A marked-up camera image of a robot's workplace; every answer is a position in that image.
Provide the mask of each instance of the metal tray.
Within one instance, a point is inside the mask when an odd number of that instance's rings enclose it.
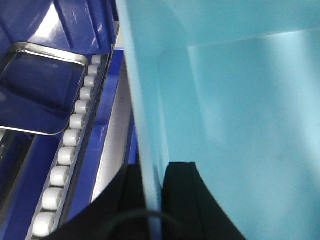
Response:
[[[0,128],[57,135],[68,125],[88,59],[28,42],[0,62]]]

